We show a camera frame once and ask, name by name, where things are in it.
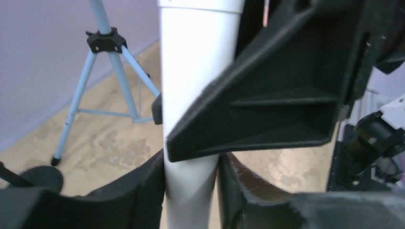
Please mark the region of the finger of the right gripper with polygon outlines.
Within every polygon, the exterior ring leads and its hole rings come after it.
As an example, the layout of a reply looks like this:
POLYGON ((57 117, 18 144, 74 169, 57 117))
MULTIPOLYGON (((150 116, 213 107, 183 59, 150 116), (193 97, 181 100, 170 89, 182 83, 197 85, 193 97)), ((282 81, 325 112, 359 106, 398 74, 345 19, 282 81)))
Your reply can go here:
POLYGON ((320 146, 331 140, 337 95, 317 86, 321 27, 311 0, 245 2, 235 61, 197 99, 169 141, 175 161, 230 151, 320 146))
POLYGON ((162 93, 160 93, 151 105, 152 118, 155 125, 162 124, 162 93))

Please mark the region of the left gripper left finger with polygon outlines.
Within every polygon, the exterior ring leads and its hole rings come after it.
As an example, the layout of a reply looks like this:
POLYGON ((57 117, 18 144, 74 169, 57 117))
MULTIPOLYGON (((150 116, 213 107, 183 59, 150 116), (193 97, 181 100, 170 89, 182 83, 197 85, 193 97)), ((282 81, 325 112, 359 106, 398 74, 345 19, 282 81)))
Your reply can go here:
POLYGON ((3 229, 157 229, 165 193, 163 151, 85 196, 46 187, 0 191, 3 229))

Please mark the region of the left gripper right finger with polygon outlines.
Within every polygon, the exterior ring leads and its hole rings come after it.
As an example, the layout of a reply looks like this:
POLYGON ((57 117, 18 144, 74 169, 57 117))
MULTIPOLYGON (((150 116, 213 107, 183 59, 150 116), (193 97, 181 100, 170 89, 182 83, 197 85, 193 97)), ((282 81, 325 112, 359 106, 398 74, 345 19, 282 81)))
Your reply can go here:
POLYGON ((231 154, 220 156, 218 198, 224 229, 402 229, 405 197, 393 192, 289 193, 231 154))

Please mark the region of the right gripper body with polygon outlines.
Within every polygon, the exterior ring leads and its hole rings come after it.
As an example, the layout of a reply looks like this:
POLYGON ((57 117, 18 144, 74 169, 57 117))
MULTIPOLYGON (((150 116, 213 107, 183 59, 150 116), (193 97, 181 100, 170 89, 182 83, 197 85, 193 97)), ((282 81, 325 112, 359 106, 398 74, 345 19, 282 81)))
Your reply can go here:
POLYGON ((373 67, 392 72, 405 58, 402 0, 314 0, 321 27, 316 84, 353 105, 364 93, 373 67))

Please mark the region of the white toy microphone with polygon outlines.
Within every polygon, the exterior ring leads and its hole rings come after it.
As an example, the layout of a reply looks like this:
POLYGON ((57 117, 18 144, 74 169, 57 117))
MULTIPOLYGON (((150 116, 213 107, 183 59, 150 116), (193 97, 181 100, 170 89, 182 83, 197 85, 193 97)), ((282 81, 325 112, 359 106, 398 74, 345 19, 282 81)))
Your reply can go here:
POLYGON ((170 229, 206 229, 218 156, 175 161, 175 128, 199 114, 197 99, 234 60, 243 0, 161 0, 160 67, 166 218, 170 229))

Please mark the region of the black mic stand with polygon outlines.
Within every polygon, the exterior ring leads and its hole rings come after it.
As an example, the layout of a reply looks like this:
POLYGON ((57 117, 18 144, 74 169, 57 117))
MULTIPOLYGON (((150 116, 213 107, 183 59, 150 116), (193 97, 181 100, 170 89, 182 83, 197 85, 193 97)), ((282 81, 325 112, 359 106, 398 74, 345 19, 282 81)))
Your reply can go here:
POLYGON ((46 187, 60 193, 64 185, 63 174, 52 166, 37 166, 16 174, 0 163, 0 178, 9 183, 7 188, 46 187))

